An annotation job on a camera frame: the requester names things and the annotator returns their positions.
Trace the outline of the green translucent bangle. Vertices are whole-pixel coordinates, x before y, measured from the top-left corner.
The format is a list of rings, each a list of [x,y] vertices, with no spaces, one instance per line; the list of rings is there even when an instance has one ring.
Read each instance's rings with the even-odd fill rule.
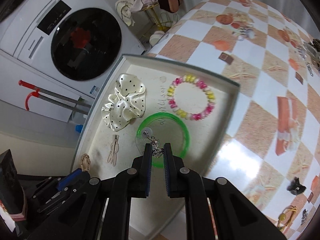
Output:
[[[144,147],[150,143],[143,138],[141,131],[149,127],[153,131],[153,136],[159,140],[159,145],[164,148],[164,144],[171,145],[172,154],[184,158],[189,150],[190,135],[184,122],[177,116],[159,112],[148,116],[140,124],[135,138],[136,146],[140,153],[144,152]],[[152,156],[152,165],[156,168],[164,167],[163,155],[160,158]]]

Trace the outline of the silver chain brooch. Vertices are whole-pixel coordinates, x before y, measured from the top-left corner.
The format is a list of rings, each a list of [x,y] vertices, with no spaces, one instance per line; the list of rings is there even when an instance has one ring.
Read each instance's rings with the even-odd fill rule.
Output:
[[[142,129],[141,134],[143,138],[148,139],[152,146],[152,155],[156,158],[160,158],[163,155],[163,148],[159,145],[159,140],[153,136],[153,131],[149,127],[145,127]]]

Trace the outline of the white jewelry tray box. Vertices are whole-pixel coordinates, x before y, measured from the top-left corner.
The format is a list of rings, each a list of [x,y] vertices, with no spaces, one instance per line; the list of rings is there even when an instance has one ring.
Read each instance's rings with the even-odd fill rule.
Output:
[[[102,110],[108,96],[115,94],[114,87],[121,74],[130,74],[146,87],[146,105],[142,117],[131,119],[124,129],[113,131]],[[180,118],[168,104],[168,88],[177,77],[194,76],[214,93],[215,107],[207,117],[195,120]],[[219,146],[240,92],[240,85],[222,75],[177,61],[138,55],[123,54],[103,84],[82,129],[73,157],[71,170],[80,167],[80,158],[89,155],[89,174],[101,180],[115,177],[130,168],[135,157],[143,155],[150,142],[141,134],[148,127],[159,140],[159,146],[168,142],[173,155],[181,157],[184,165],[204,175],[219,150]],[[178,85],[174,93],[177,105],[191,113],[207,107],[206,94],[195,84]],[[116,165],[107,163],[113,135],[119,136]],[[152,158],[151,189],[146,199],[132,199],[129,239],[153,239],[184,205],[184,199],[167,196],[163,157]]]

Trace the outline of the pile of jewelry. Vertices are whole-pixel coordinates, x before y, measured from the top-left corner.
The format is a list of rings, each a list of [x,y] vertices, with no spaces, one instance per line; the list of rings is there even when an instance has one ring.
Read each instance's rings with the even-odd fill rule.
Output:
[[[304,60],[306,68],[311,76],[319,73],[319,51],[313,43],[303,42],[297,45],[299,56]]]

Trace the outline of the beige bunny hair clip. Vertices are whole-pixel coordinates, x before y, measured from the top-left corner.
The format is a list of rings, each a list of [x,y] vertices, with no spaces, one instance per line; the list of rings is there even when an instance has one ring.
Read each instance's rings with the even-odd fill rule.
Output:
[[[119,151],[119,135],[113,135],[112,144],[110,146],[110,152],[107,158],[107,162],[116,166],[117,163],[117,153]]]

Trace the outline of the blue capped bottle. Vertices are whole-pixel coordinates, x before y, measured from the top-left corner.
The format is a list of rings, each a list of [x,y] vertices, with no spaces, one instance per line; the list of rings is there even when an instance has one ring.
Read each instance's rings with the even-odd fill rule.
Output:
[[[79,124],[79,123],[74,122],[74,121],[70,121],[70,123],[74,125],[75,131],[77,133],[81,133],[82,132],[83,124]]]

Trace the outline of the cream polka dot scrunchie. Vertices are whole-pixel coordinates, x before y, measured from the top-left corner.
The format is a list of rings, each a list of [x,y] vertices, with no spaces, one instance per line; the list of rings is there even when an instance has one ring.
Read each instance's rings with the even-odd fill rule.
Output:
[[[117,132],[124,129],[132,119],[143,116],[146,107],[146,87],[132,74],[120,74],[101,108],[105,124]]]

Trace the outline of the checkered patterned tablecloth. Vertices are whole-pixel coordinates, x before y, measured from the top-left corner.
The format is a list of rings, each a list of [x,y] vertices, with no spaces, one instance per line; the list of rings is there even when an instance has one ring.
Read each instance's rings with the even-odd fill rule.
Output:
[[[231,122],[207,177],[227,178],[287,239],[301,239],[319,210],[319,73],[297,45],[311,36],[257,0],[202,0],[149,55],[198,66],[240,85]],[[287,191],[298,177],[306,190]],[[308,211],[301,226],[303,210]]]

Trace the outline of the black claw hair clip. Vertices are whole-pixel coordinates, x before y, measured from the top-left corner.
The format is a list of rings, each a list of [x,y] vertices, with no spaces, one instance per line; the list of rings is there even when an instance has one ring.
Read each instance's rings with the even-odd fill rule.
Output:
[[[291,181],[290,185],[287,187],[287,191],[289,191],[291,194],[295,196],[302,194],[305,190],[306,190],[306,186],[300,183],[298,177],[295,177]]]

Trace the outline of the small dark metal clip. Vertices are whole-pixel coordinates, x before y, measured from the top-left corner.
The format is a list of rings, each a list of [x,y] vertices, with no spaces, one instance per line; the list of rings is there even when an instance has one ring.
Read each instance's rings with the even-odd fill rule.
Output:
[[[304,209],[302,213],[301,223],[300,223],[301,226],[303,226],[306,223],[307,218],[308,218],[308,211]]]

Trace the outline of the white washing machine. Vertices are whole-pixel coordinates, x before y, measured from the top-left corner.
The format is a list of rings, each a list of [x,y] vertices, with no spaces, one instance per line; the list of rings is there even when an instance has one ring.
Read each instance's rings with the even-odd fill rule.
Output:
[[[14,2],[1,19],[1,50],[91,98],[123,54],[144,51],[106,0]]]

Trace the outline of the cream cloth bag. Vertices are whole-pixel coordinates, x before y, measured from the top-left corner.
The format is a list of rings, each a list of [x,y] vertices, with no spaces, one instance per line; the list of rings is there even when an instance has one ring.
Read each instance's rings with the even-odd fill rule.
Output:
[[[134,26],[135,21],[132,17],[131,7],[133,6],[134,0],[118,0],[115,3],[116,11],[122,21],[128,26]]]

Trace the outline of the red handled mop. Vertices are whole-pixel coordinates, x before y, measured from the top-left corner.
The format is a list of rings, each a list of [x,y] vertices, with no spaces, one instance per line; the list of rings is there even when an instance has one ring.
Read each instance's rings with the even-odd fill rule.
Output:
[[[63,107],[65,109],[71,110],[73,112],[77,112],[80,114],[88,115],[91,105],[85,103],[81,100],[74,100],[72,98],[63,96],[61,94],[54,93],[52,91],[46,90],[44,88],[37,87],[31,83],[20,80],[18,82],[19,86],[23,86],[25,88],[29,88],[32,90],[31,93],[27,95],[25,98],[25,109],[29,111],[29,100],[31,97],[39,98],[43,101],[52,103],[54,105]]]

